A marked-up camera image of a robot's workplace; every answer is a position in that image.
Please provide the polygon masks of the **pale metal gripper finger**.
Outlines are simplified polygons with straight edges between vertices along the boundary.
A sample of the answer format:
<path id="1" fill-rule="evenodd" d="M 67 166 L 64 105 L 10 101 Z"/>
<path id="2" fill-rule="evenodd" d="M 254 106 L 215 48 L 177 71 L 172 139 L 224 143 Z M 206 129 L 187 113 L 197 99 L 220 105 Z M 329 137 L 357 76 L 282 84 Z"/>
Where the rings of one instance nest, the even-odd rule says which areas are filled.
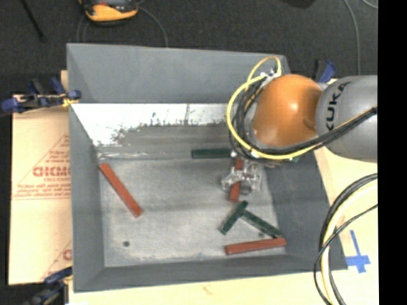
<path id="1" fill-rule="evenodd" d="M 233 185 L 241 181 L 241 170 L 230 168 L 228 175 L 221 179 L 221 187 L 224 191 L 229 190 Z"/>
<path id="2" fill-rule="evenodd" d="M 255 193 L 261 188 L 262 174 L 259 167 L 248 167 L 243 171 L 243 193 Z"/>

